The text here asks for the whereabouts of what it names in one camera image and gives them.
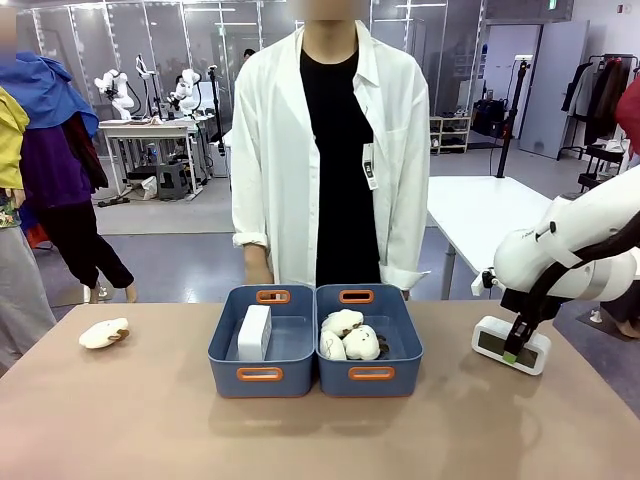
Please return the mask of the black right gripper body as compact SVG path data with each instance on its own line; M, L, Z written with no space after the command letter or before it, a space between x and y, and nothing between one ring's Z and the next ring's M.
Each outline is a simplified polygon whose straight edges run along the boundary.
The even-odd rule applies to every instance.
M535 298L530 293L507 288L503 292L500 305L515 314L524 314L525 318L539 324L553 320L557 316L560 310L560 298L549 295Z

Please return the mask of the person's right hand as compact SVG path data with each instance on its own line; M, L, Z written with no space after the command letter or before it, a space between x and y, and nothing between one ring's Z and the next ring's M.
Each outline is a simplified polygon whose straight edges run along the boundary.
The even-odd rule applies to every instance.
M258 286L256 299L259 303L279 303L288 299L288 294L274 283L274 276L266 264L247 266L245 284Z

